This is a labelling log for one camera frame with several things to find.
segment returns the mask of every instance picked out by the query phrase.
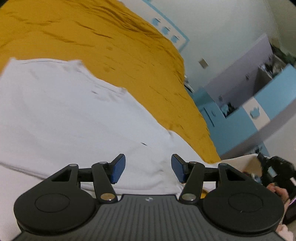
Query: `white wall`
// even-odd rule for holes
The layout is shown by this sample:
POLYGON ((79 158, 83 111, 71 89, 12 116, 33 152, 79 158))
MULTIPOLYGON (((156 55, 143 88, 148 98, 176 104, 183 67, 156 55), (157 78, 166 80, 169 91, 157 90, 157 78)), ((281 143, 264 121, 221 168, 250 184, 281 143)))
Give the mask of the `white wall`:
POLYGON ((296 166, 296 115, 264 144, 270 156, 280 156, 296 166))
POLYGON ((151 3, 190 39, 181 55, 194 90, 234 63, 264 32, 278 38, 266 0, 152 0, 151 3), (201 58, 209 64, 207 69, 199 65, 201 58))

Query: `ribbed gray surface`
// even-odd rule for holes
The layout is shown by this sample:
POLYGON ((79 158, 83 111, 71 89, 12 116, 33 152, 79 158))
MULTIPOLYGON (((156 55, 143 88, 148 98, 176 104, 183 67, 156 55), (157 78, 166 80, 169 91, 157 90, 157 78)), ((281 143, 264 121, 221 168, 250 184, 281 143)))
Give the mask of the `ribbed gray surface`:
POLYGON ((85 226, 70 233, 41 237, 22 233, 15 241, 282 241, 276 233, 235 237, 209 225, 198 208, 180 204, 174 196, 125 195, 116 204, 101 206, 85 226))

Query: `blue gripper pad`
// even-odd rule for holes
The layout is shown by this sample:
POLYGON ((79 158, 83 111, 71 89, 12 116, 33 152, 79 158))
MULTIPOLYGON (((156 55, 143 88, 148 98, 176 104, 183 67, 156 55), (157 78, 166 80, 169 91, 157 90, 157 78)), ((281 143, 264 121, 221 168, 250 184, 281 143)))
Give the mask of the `blue gripper pad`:
POLYGON ((112 162, 113 170, 110 176, 110 182, 115 184, 118 182, 121 174, 123 173, 126 167, 126 157, 124 154, 119 154, 112 162))
POLYGON ((171 158, 171 165, 172 169, 178 178, 179 182, 185 183, 186 182, 186 175, 184 173, 183 165, 186 164, 186 162, 179 157, 177 154, 173 154, 171 158))

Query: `mustard yellow blanket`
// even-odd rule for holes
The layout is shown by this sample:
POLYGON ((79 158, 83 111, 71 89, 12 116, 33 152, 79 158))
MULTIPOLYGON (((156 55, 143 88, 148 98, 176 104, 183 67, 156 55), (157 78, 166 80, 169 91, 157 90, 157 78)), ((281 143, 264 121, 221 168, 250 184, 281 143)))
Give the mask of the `mustard yellow blanket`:
POLYGON ((0 8, 0 69, 10 57, 80 59, 97 78, 126 88, 206 162, 220 160, 183 87, 180 54, 117 0, 8 0, 0 8))

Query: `white sheet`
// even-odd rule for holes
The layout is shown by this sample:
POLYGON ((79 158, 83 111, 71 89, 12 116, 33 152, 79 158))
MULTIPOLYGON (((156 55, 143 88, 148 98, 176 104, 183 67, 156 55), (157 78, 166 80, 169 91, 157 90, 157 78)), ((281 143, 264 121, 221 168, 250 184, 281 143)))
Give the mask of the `white sheet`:
POLYGON ((36 177, 124 153, 118 194, 177 194, 182 186, 171 155, 204 163, 127 90, 95 78, 80 61, 12 59, 0 79, 0 99, 0 164, 36 177))

